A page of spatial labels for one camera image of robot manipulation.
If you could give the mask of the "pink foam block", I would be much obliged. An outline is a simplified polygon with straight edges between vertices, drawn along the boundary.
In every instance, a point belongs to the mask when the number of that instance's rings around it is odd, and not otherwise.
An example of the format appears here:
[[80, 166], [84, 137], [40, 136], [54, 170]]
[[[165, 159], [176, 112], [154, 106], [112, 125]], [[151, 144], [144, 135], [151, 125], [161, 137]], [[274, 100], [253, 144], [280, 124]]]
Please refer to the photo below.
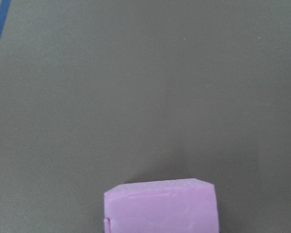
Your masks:
[[120, 184], [104, 193], [106, 233], [218, 233], [215, 187], [198, 179]]

